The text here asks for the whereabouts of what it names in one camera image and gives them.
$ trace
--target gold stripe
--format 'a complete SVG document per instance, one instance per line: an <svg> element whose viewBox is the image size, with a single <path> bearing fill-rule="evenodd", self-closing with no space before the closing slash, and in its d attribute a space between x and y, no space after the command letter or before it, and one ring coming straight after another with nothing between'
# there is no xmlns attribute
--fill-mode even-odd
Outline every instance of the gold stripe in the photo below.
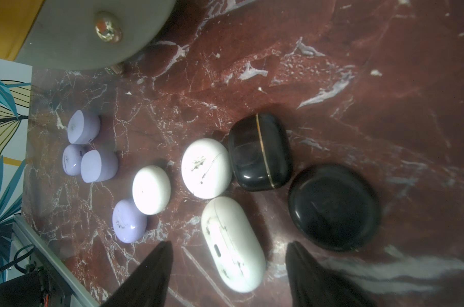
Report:
<svg viewBox="0 0 464 307"><path fill-rule="evenodd" d="M273 180L271 178L271 173L269 172L268 161L266 161L266 153L264 152L264 144L262 142L259 114L256 114L256 124L257 124L257 133L259 133L259 135L260 135L261 151L263 153L264 165L266 166L266 174L268 174L269 183L271 184L271 187L274 189L275 185L273 184Z"/></svg>
<svg viewBox="0 0 464 307"><path fill-rule="evenodd" d="M11 159L11 158L7 158L7 157L3 157L3 163L4 163L4 164L9 164L9 165L13 165L13 166L19 167L20 164L22 163L22 161L20 161L20 160L15 160L15 159Z"/></svg>

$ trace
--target wall mural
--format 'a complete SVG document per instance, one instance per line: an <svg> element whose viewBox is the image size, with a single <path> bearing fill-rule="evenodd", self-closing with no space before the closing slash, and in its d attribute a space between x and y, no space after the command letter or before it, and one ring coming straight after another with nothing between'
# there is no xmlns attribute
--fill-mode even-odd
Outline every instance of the wall mural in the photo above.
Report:
<svg viewBox="0 0 464 307"><path fill-rule="evenodd" d="M0 60L0 267L9 262L13 215L22 204L31 72ZM0 283L5 280L0 273Z"/></svg>

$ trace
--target black earbud case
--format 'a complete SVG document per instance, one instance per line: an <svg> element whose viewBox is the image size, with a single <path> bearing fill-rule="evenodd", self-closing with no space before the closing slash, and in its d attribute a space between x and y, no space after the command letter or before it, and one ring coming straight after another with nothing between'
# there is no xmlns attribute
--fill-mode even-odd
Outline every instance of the black earbud case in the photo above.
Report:
<svg viewBox="0 0 464 307"><path fill-rule="evenodd" d="M288 137L272 114L239 120L230 129L229 154L238 183L248 191L276 189L292 175Z"/></svg>

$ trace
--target glossy black case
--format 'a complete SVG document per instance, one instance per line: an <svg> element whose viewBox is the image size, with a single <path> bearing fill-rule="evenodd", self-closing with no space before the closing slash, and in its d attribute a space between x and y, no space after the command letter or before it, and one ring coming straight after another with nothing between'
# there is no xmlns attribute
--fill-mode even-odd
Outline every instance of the glossy black case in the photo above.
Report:
<svg viewBox="0 0 464 307"><path fill-rule="evenodd" d="M294 224L316 245L356 249L375 234L380 207L363 177L337 164L310 167L298 174L288 194Z"/></svg>
<svg viewBox="0 0 464 307"><path fill-rule="evenodd" d="M229 133L229 153L235 178L248 191L275 189L290 180L288 137L272 114L259 113L235 123Z"/></svg>

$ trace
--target yellow wall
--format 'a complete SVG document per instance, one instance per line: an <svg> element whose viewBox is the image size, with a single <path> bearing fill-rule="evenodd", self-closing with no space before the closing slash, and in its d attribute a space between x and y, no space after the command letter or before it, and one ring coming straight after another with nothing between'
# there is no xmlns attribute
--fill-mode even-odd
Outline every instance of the yellow wall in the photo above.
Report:
<svg viewBox="0 0 464 307"><path fill-rule="evenodd" d="M13 61L44 0L0 0L0 58Z"/></svg>

